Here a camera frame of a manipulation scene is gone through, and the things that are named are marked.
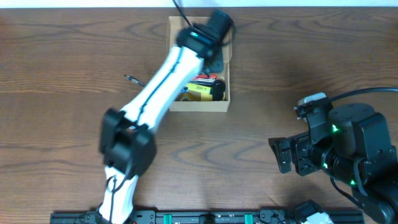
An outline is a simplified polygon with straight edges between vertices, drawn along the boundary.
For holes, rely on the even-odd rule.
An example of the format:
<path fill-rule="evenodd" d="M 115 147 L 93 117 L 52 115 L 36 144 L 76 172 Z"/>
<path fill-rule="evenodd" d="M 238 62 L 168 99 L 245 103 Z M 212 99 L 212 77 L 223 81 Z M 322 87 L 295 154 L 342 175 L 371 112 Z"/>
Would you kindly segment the yellow sticky notepad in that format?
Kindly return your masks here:
<path fill-rule="evenodd" d="M 213 95 L 210 95 L 210 94 L 198 93 L 198 94 L 192 94 L 192 95 L 193 95 L 194 101 L 215 101 L 215 99 L 213 98 Z"/>

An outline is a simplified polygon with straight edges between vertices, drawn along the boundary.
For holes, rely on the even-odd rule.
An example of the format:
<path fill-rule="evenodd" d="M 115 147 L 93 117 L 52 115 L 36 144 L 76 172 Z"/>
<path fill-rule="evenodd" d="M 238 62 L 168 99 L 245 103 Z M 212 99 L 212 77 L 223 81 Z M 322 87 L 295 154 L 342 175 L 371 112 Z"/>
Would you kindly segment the yellow highlighter marker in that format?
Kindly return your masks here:
<path fill-rule="evenodd" d="M 212 95 L 212 88 L 209 86 L 198 85 L 194 83 L 187 83 L 183 89 L 182 93 L 187 93 L 189 91 L 194 91 L 201 94 Z"/>

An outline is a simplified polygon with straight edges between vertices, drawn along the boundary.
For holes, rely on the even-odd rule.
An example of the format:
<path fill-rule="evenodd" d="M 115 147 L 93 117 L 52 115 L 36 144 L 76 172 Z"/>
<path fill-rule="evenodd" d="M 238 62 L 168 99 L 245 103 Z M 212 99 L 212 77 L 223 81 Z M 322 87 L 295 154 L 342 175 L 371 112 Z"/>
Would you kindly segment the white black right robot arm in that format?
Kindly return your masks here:
<path fill-rule="evenodd" d="M 268 140 L 280 172 L 322 170 L 331 182 L 350 186 L 344 196 L 375 222 L 397 223 L 397 149 L 385 117 L 364 103 L 307 103 L 295 110 L 308 131 Z"/>

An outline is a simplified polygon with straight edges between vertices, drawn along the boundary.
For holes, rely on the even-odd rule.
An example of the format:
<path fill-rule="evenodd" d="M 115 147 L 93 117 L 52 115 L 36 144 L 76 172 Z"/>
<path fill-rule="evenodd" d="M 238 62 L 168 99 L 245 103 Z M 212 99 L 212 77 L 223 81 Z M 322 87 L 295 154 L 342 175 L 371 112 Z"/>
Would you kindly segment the red black stapler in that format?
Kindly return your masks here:
<path fill-rule="evenodd" d="M 200 85 L 204 85 L 206 83 L 212 84 L 217 79 L 217 75 L 198 75 L 195 77 L 191 82 L 192 83 L 199 83 Z"/>

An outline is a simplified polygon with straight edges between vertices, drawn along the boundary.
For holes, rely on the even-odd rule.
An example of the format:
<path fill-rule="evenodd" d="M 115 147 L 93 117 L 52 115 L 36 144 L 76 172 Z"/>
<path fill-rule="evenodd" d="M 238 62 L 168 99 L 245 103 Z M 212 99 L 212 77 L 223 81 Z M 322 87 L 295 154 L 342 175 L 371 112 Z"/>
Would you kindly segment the black correction tape dispenser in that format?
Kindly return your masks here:
<path fill-rule="evenodd" d="M 221 101 L 224 98 L 226 84 L 223 80 L 215 80 L 211 87 L 213 101 Z"/>

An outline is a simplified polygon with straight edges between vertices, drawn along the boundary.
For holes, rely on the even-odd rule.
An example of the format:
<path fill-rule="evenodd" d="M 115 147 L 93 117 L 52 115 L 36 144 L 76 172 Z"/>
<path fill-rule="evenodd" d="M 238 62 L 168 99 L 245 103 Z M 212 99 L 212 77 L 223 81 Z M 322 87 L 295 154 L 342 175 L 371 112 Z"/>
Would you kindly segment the yellow adhesive tape roll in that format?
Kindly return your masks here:
<path fill-rule="evenodd" d="M 182 93 L 179 98 L 178 101 L 193 101 L 194 97 L 192 94 L 190 93 Z"/>

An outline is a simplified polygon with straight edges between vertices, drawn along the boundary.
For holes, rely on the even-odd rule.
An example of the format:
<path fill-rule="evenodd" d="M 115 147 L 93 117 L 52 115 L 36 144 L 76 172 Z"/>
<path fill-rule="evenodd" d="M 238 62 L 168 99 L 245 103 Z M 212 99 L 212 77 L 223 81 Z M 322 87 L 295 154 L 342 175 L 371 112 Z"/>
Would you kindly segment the brown cardboard box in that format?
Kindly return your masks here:
<path fill-rule="evenodd" d="M 169 16 L 167 19 L 167 35 L 165 55 L 168 55 L 172 48 L 177 34 L 181 29 L 188 25 L 181 16 Z M 226 84 L 223 101 L 178 101 L 178 98 L 170 106 L 170 111 L 179 112 L 227 112 L 230 104 L 230 60 L 233 52 L 233 44 L 222 48 L 223 71 L 217 74 L 218 79 L 222 79 Z"/>

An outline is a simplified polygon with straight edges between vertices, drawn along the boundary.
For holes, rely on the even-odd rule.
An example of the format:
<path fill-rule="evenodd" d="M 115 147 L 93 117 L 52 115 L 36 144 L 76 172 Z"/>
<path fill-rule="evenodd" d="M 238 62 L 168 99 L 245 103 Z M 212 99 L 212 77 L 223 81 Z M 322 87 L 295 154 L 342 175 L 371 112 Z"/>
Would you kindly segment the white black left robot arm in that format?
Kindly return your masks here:
<path fill-rule="evenodd" d="M 106 190 L 97 222 L 124 223 L 129 218 L 137 181 L 156 154 L 159 124 L 183 87 L 226 45 L 224 39 L 230 31 L 230 27 L 199 24 L 182 29 L 142 91 L 120 110 L 105 112 L 99 151 L 104 156 Z"/>

